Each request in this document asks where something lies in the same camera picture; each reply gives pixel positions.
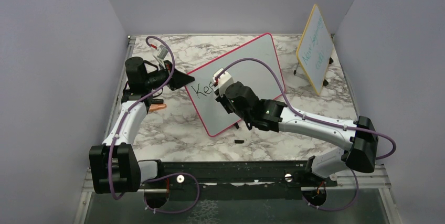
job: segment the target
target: marble surface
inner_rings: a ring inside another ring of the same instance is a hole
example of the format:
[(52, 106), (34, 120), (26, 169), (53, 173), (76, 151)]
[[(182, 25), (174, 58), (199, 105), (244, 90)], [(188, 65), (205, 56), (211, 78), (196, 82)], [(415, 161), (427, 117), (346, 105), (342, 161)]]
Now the marble surface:
[[(172, 49), (176, 67), (189, 72), (198, 66), (234, 49), (257, 36), (254, 35), (169, 35), (160, 36)], [(273, 35), (283, 71), (287, 96), (292, 105), (304, 111), (340, 119), (356, 119), (347, 84), (338, 59), (328, 67), (327, 87), (316, 95), (302, 68), (296, 76), (296, 48), (301, 35)], [(136, 39), (133, 56), (154, 61), (145, 44), (145, 36)], [(133, 149), (138, 159), (163, 161), (269, 161), (307, 159), (334, 148), (332, 144), (294, 133), (248, 131), (229, 128), (216, 137), (209, 137), (184, 88), (164, 89), (160, 98), (167, 108), (149, 113), (136, 136)], [(234, 140), (245, 140), (235, 144)]]

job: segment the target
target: yellow whiteboard frame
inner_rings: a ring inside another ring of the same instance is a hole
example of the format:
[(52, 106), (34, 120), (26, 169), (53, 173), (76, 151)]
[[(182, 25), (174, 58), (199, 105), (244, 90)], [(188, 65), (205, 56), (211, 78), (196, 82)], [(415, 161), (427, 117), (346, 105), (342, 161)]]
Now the yellow whiteboard frame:
[[(318, 7), (318, 9), (319, 9), (319, 11), (320, 11), (320, 15), (321, 15), (321, 17), (322, 17), (322, 19), (323, 19), (324, 27), (326, 27), (326, 31), (327, 31), (327, 33), (329, 34), (329, 36), (331, 37), (331, 33), (329, 33), (329, 31), (328, 31), (328, 29), (327, 29), (326, 22), (324, 21), (324, 17), (323, 17), (323, 14), (321, 13), (321, 9), (320, 9), (320, 7), (319, 7), (317, 4), (314, 4), (314, 6), (312, 7), (311, 14), (309, 15), (308, 22), (306, 23), (306, 27), (304, 28), (303, 36), (301, 36), (300, 43), (298, 44), (298, 48), (296, 49), (296, 60), (298, 61), (298, 64), (303, 68), (304, 74), (305, 74), (306, 77), (308, 78), (309, 83), (311, 84), (312, 88), (315, 90), (315, 93), (316, 93), (317, 95), (320, 95), (320, 93), (321, 93), (321, 91), (322, 91), (322, 89), (323, 89), (323, 85), (321, 85), (320, 92), (318, 93), (318, 92), (317, 92), (317, 89), (315, 88), (314, 83), (312, 82), (311, 78), (310, 78), (309, 75), (308, 75), (308, 72), (306, 72), (306, 69), (304, 68), (304, 65), (301, 64), (301, 60), (300, 60), (300, 58), (298, 57), (298, 52), (300, 51), (301, 42), (303, 41), (304, 35), (306, 34), (306, 30), (308, 29), (309, 22), (311, 21), (312, 14), (314, 13), (315, 7)], [(327, 67), (326, 67), (326, 71), (324, 72), (324, 75), (325, 75), (325, 76), (326, 76), (327, 68), (328, 68), (328, 67), (329, 67), (329, 64), (327, 65)]]

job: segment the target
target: black marker writing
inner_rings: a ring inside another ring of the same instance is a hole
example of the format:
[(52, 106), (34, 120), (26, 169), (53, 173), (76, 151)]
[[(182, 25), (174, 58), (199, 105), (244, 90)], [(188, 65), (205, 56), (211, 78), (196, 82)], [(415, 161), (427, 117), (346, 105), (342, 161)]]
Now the black marker writing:
[(192, 86), (192, 89), (195, 91), (195, 93), (198, 96), (198, 98), (199, 98), (199, 94), (203, 94), (205, 97), (207, 96), (206, 94), (204, 94), (204, 93), (199, 91), (199, 83), (198, 83), (198, 90), (196, 90), (193, 86)]
[(202, 93), (202, 92), (199, 90), (199, 84), (200, 84), (200, 83), (198, 83), (198, 87), (197, 87), (197, 89), (195, 89), (195, 88), (192, 86), (193, 91), (195, 91), (196, 96), (197, 96), (199, 99), (201, 99), (201, 98), (199, 97), (199, 94), (202, 94), (203, 96), (206, 97), (208, 94), (211, 94), (211, 93), (212, 93), (212, 91), (213, 91), (213, 87), (212, 87), (212, 85), (211, 85), (211, 82), (209, 82), (209, 85), (208, 85), (208, 86), (205, 86), (205, 87), (203, 88), (204, 93)]

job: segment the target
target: screw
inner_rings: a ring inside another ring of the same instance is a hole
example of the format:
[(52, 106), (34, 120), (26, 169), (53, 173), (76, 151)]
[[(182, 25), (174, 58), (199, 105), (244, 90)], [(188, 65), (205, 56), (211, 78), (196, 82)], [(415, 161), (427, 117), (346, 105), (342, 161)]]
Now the screw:
[(181, 184), (182, 182), (184, 182), (184, 176), (183, 175), (178, 175), (176, 177), (176, 181)]
[(292, 175), (290, 175), (289, 173), (286, 174), (286, 175), (284, 176), (284, 180), (286, 180), (286, 182), (291, 182), (291, 181), (292, 181)]
[(329, 178), (330, 178), (332, 181), (337, 181), (337, 175), (336, 175), (335, 173), (329, 175)]

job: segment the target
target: small whiteboard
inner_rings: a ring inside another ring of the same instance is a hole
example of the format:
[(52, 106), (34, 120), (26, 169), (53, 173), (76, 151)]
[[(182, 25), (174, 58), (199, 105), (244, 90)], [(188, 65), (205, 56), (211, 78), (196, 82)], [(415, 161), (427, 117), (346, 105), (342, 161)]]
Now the small whiteboard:
[(296, 58), (317, 94), (323, 87), (333, 49), (331, 34), (327, 31), (319, 7), (314, 5), (296, 50)]
[[(266, 63), (284, 87), (284, 79), (271, 34), (263, 34), (192, 70), (188, 75), (195, 77), (195, 81), (186, 85), (185, 89), (209, 136), (216, 136), (240, 121), (237, 115), (228, 114), (223, 106), (215, 101), (216, 96), (211, 79), (220, 68), (242, 58), (256, 58)], [(243, 61), (227, 71), (234, 82), (240, 81), (245, 86), (249, 86), (259, 99), (276, 99), (281, 95), (272, 74), (257, 62)]]

